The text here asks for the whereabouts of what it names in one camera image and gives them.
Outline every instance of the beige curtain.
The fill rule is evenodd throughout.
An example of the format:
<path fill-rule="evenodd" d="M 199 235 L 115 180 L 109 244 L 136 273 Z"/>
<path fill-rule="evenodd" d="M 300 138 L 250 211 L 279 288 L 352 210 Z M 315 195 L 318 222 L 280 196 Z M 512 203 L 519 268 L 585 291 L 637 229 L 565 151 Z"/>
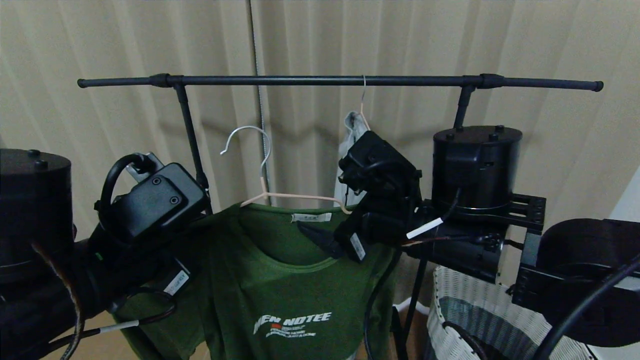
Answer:
<path fill-rule="evenodd" d="M 548 198 L 547 225 L 602 218 L 640 164 L 639 27 L 637 1 L 2 1 L 0 143 L 71 159 L 82 237 L 97 223 L 93 202 L 117 158 L 153 151 L 190 171 L 193 162 L 175 92 L 83 90 L 77 78 L 494 72 L 602 80 L 599 93 L 478 90 L 466 120 L 524 132 L 516 191 Z M 359 109 L 362 88 L 191 86 L 188 94 L 215 211 L 259 193 L 259 134 L 245 131 L 219 152 L 234 128 L 263 121 L 274 143 L 271 189 L 333 193 L 342 119 Z M 372 129 L 423 169 L 426 197 L 431 137 L 451 126 L 458 94 L 366 90 Z M 133 185 L 126 177 L 120 193 Z M 514 275 L 517 256 L 509 251 L 503 273 Z M 410 282 L 411 269 L 404 264 L 401 279 Z M 398 297 L 407 292 L 401 281 Z M 83 343 L 86 358 L 132 358 L 122 340 L 118 354 L 100 348 L 105 339 Z"/>

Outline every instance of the clothes rack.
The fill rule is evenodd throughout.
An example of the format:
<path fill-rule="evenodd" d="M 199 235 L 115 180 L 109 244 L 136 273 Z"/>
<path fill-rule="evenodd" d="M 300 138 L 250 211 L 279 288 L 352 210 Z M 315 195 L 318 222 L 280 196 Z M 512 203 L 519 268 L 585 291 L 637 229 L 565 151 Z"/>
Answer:
<path fill-rule="evenodd" d="M 187 131 L 191 156 L 196 170 L 196 181 L 205 189 L 209 195 L 209 182 L 202 168 L 200 150 L 196 139 L 189 100 L 185 86 L 189 85 L 267 85 L 267 86 L 362 86 L 365 77 L 360 76 L 184 76 L 170 74 L 156 74 L 143 78 L 108 78 L 108 79 L 78 79 L 77 84 L 81 88 L 99 86 L 133 86 L 150 85 L 159 88 L 173 88 L 180 102 L 182 117 Z M 455 128 L 462 127 L 467 106 L 471 94 L 476 89 L 491 89 L 500 87 L 526 87 L 526 88 L 562 88 L 576 90 L 591 90 L 599 92 L 604 87 L 602 81 L 577 81 L 561 79 L 536 79 L 536 78 L 505 78 L 497 74 L 480 74 L 475 76 L 367 76 L 367 86 L 458 86 L 461 88 L 458 99 L 458 110 L 454 120 Z M 205 210 L 211 214 L 211 203 Z M 421 259 L 420 264 L 426 264 L 425 259 Z M 424 265 L 421 266 L 413 287 L 413 297 L 409 306 L 408 314 L 415 311 L 415 300 L 420 292 L 422 277 L 424 276 Z M 397 312 L 394 320 L 399 325 Z M 404 329 L 396 327 L 394 337 L 396 339 L 396 350 L 400 359 L 406 359 L 406 338 L 411 326 L 411 320 L 407 319 Z"/>

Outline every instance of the shirt sleeve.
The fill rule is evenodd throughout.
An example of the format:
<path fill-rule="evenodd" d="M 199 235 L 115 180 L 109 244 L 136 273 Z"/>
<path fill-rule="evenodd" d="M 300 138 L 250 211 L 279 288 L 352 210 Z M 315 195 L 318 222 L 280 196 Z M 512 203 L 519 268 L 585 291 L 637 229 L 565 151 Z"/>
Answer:
<path fill-rule="evenodd" d="M 196 347 L 204 341 L 198 312 L 198 284 L 185 285 L 174 299 L 174 314 L 155 323 L 124 329 L 122 332 L 140 359 L 188 360 Z M 116 322 L 139 320 L 162 313 L 168 304 L 157 295 L 142 293 L 129 299 L 116 314 Z"/>

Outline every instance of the green t-shirt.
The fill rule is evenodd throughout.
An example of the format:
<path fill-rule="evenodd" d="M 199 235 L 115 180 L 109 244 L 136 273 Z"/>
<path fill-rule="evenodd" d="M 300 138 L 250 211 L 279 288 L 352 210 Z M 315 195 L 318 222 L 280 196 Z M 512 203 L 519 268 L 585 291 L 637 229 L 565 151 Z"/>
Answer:
<path fill-rule="evenodd" d="M 352 355 L 363 338 L 365 305 L 389 266 L 393 250 L 372 246 L 365 261 L 332 259 L 302 235 L 292 214 L 331 213 L 312 225 L 333 230 L 337 209 L 290 210 L 238 204 L 194 223 L 173 251 L 191 256 L 200 272 L 178 292 L 175 314 L 124 330 L 145 360 L 189 359 L 207 342 L 211 359 L 336 359 Z M 371 315 L 376 359 L 387 358 L 393 299 L 391 277 Z M 160 313 L 166 303 L 137 295 L 117 321 Z"/>

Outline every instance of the clothing label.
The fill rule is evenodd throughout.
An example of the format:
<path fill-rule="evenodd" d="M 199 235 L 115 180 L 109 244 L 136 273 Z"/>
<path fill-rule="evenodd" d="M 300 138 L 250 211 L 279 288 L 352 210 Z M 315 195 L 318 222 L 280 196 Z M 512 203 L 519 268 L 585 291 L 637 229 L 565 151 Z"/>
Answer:
<path fill-rule="evenodd" d="M 362 247 L 362 243 L 360 242 L 360 238 L 358 237 L 358 234 L 353 233 L 353 235 L 351 235 L 351 244 L 353 245 L 353 248 L 356 250 L 356 254 L 358 255 L 358 259 L 362 260 L 364 259 L 364 256 L 366 255 L 366 252 L 364 251 L 364 248 Z"/>
<path fill-rule="evenodd" d="M 262 315 L 253 326 L 253 333 L 256 334 L 260 326 L 265 323 L 271 323 L 269 331 L 264 336 L 268 338 L 272 335 L 281 336 L 283 338 L 306 338 L 307 336 L 315 336 L 315 332 L 307 332 L 305 327 L 307 323 L 326 322 L 331 318 L 331 313 L 311 314 L 299 316 L 297 318 L 282 319 L 273 315 Z"/>
<path fill-rule="evenodd" d="M 187 275 L 184 270 L 180 270 L 180 272 L 173 278 L 173 280 L 169 282 L 169 285 L 164 288 L 164 292 L 168 293 L 171 296 L 175 295 L 175 293 L 180 290 L 182 285 L 184 285 L 187 280 L 189 280 L 189 275 Z"/>
<path fill-rule="evenodd" d="M 331 213 L 324 213 L 320 215 L 311 214 L 291 214 L 291 222 L 326 222 L 331 221 Z"/>

